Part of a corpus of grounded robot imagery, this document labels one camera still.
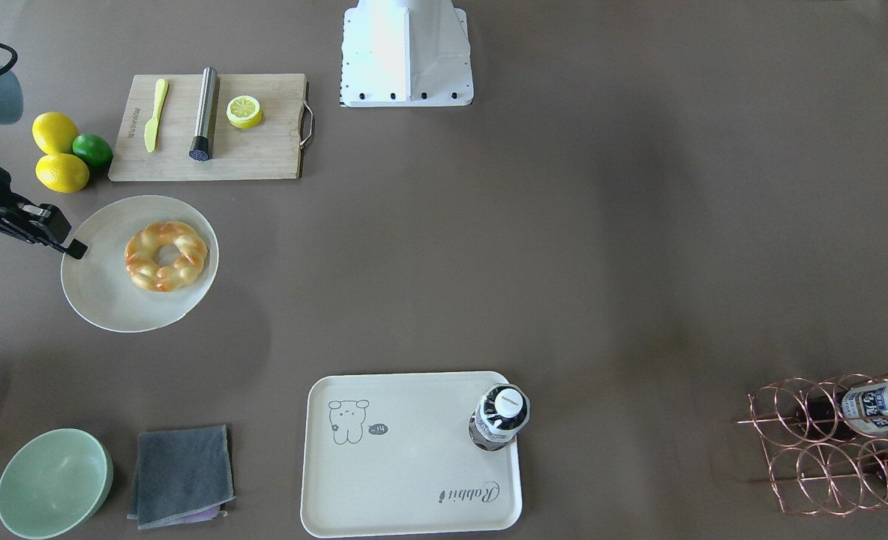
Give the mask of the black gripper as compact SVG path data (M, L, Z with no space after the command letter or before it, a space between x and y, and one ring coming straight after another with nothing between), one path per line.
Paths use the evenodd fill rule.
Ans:
M71 231L63 212L56 205L34 204L15 194L8 171L0 167L0 233L30 244L49 245L63 255L81 260L88 246L75 238L62 245Z

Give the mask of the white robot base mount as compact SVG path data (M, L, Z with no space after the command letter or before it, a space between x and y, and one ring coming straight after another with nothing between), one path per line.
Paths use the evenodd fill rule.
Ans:
M344 11L341 52L341 106L474 100L467 15L451 1L359 1Z

